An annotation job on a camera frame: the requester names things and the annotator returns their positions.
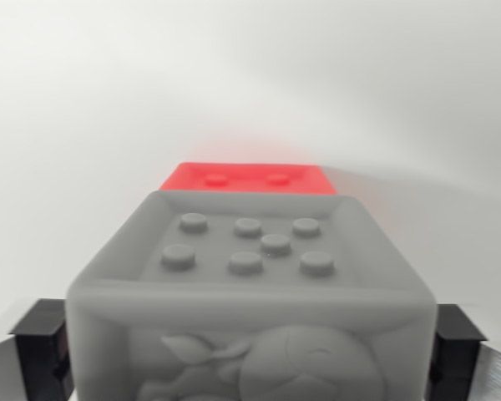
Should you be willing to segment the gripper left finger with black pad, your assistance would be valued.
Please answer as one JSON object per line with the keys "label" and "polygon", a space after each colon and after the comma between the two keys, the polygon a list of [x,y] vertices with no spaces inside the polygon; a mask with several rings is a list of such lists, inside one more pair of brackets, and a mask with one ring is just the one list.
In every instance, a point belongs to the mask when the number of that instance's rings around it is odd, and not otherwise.
{"label": "gripper left finger with black pad", "polygon": [[68,400],[73,392],[63,299],[22,299],[0,317],[0,400]]}

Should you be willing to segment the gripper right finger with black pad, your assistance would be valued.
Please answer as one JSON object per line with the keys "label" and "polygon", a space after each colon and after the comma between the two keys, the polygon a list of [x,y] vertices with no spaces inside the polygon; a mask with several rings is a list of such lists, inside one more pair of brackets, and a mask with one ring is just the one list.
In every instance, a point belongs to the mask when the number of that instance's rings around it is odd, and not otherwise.
{"label": "gripper right finger with black pad", "polygon": [[501,338],[478,315],[440,304],[426,400],[501,400]]}

